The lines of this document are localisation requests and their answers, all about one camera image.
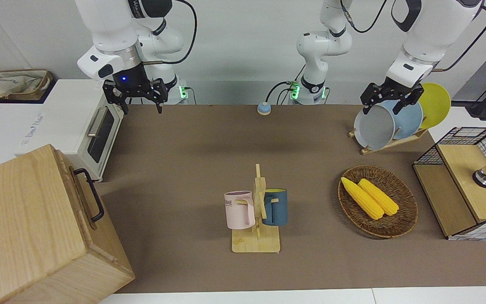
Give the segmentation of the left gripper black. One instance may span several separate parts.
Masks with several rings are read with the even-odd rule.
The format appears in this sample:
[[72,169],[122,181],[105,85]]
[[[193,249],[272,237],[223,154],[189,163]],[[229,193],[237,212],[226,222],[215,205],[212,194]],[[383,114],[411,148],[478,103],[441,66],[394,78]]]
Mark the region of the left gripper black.
[[367,115],[374,105],[384,102],[384,100],[399,100],[393,108],[394,115],[397,115],[404,107],[415,105],[423,93],[424,87],[422,84],[406,87],[386,77],[382,85],[370,83],[363,91],[360,96],[363,105],[362,111],[364,115]]

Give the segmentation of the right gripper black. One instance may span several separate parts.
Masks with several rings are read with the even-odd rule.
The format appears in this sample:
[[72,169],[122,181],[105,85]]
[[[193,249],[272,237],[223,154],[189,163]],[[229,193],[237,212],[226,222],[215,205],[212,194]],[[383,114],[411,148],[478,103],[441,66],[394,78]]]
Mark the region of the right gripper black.
[[154,102],[157,112],[162,113],[162,107],[168,101],[167,86],[162,78],[151,81],[146,74],[143,63],[114,73],[113,80],[103,81],[103,93],[107,102],[118,105],[123,110],[124,115],[129,113],[129,107],[126,103],[127,96],[151,100]]

